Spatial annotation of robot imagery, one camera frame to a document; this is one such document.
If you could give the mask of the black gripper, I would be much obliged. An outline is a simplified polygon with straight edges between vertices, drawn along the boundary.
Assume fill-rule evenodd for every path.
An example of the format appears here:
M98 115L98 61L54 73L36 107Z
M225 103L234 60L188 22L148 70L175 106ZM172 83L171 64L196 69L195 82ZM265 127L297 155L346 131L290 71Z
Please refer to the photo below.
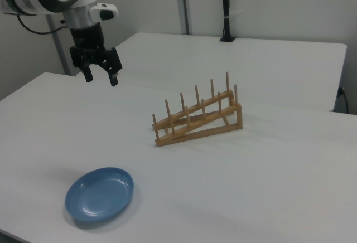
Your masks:
M71 58L74 66L83 72L86 82L93 81L90 65L99 65L108 73L111 86L118 85L122 63L115 48L105 48L101 24L70 31L74 40L74 46L70 47Z

